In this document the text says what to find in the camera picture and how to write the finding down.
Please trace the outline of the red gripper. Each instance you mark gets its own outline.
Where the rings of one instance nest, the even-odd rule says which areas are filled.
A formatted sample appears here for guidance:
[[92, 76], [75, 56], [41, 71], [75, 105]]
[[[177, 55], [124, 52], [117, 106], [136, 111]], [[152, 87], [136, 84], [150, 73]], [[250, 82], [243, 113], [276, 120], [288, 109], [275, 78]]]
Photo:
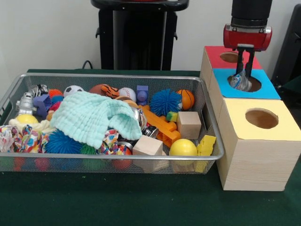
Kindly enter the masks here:
[[[246, 50], [249, 53], [249, 59], [245, 66], [246, 78], [251, 77], [253, 59], [255, 51], [265, 51], [271, 41], [272, 28], [240, 28], [225, 24], [223, 30], [223, 44], [225, 48], [237, 49], [237, 47], [247, 46], [253, 47], [254, 50]], [[240, 74], [243, 71], [243, 52], [244, 48], [238, 48], [238, 60], [236, 73]]]

